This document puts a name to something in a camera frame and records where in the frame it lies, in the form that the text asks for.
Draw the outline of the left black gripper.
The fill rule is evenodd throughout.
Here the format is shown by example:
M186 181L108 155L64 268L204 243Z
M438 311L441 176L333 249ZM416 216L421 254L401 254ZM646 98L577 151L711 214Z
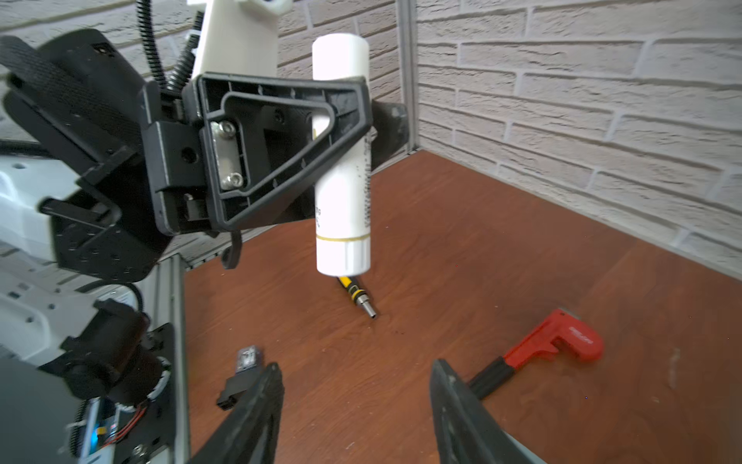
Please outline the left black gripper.
M362 77L205 73L182 94L149 83L138 102L156 222L169 236L302 220L304 193L372 127Z

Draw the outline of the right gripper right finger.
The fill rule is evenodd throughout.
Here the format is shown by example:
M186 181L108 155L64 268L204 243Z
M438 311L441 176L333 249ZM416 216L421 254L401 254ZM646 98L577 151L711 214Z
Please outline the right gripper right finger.
M503 431L447 361L432 365L430 399L442 463L541 463Z

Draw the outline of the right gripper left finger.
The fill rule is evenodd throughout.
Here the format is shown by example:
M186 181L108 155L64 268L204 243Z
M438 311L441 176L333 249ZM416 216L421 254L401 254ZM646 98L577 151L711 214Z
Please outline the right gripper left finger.
M189 460L191 463L272 463L284 400L277 363L253 367L226 381L218 399L230 414Z

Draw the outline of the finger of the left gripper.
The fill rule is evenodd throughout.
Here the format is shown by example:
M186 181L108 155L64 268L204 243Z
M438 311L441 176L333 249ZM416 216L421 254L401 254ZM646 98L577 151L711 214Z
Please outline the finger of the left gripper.
M399 102L371 102L373 129L371 171L388 162L409 141L410 120L407 106Z

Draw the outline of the white glue stick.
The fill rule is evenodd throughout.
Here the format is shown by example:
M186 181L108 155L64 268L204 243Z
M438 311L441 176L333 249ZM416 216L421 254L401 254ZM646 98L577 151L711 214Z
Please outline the white glue stick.
M312 45L312 78L369 78L369 44L349 33ZM315 185L317 269L326 276L360 276L371 267L371 155L365 135Z

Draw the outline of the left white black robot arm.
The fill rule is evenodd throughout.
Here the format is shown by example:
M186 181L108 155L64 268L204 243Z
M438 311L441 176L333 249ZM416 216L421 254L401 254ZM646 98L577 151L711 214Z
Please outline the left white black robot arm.
M96 29L38 48L1 40L5 110L31 142L12 154L45 155L75 172L70 196L46 196L51 252L94 285L132 286L178 235L227 233L221 261L235 268L245 230L317 218L319 181L367 151L361 173L406 142L407 108L371 98L349 77L277 76L288 1L203 1L170 77L154 41L151 5L136 5L153 77L145 80Z

